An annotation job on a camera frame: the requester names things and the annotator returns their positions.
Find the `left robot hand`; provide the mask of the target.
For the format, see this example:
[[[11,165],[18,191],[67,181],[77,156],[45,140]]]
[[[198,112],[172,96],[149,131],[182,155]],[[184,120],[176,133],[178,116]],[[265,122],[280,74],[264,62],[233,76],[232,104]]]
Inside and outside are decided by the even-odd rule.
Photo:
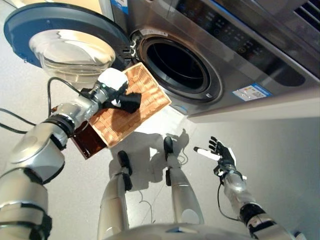
[[[97,81],[105,92],[106,101],[115,107],[121,107],[120,96],[126,93],[129,86],[126,74],[110,67],[99,75]]]

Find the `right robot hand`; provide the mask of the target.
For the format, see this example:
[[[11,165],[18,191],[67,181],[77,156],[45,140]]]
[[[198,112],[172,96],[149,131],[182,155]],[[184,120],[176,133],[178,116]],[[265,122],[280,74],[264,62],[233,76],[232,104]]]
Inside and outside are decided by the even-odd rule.
[[[195,146],[193,150],[213,161],[216,161],[219,165],[233,165],[236,166],[236,157],[230,147],[226,147],[220,140],[214,136],[210,137],[209,150]]]

